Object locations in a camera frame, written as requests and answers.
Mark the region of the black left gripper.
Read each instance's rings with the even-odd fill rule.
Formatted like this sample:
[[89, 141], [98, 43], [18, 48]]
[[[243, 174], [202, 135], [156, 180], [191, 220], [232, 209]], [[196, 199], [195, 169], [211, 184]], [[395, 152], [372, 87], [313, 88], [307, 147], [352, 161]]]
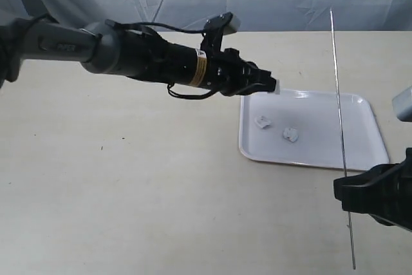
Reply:
[[272, 72], [259, 69], [254, 62], [242, 59], [236, 49], [212, 53], [209, 64], [211, 77], [207, 77], [208, 88], [224, 96], [276, 91], [276, 79], [271, 76]]

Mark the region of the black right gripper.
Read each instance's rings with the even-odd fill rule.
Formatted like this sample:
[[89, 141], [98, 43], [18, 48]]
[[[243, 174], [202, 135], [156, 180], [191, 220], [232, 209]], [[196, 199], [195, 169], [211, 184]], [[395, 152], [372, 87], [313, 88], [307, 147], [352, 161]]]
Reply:
[[[377, 189], [379, 182], [382, 190]], [[368, 214], [382, 225], [411, 230], [411, 148], [400, 163], [379, 164], [335, 179], [333, 194], [343, 211]]]

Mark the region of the left robot arm black grey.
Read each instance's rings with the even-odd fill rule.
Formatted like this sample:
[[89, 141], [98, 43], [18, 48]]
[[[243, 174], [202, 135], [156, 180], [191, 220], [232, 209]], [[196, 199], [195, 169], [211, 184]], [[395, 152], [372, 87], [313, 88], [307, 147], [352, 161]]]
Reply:
[[199, 31], [199, 48], [170, 43], [156, 22], [119, 23], [106, 20], [73, 28], [50, 14], [21, 17], [1, 12], [1, 81], [14, 82], [24, 60], [79, 62], [94, 74], [118, 75], [204, 90], [226, 97], [257, 92], [279, 93], [279, 81], [269, 71], [222, 48], [225, 35], [235, 33], [239, 20], [230, 12], [209, 19]]

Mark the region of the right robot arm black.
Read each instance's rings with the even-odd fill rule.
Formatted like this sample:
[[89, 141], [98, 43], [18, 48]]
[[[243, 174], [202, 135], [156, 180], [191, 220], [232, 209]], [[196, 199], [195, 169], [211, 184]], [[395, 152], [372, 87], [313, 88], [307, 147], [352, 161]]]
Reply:
[[385, 226], [411, 231], [411, 148], [396, 164], [379, 164], [355, 176], [333, 181], [343, 211], [367, 214]]

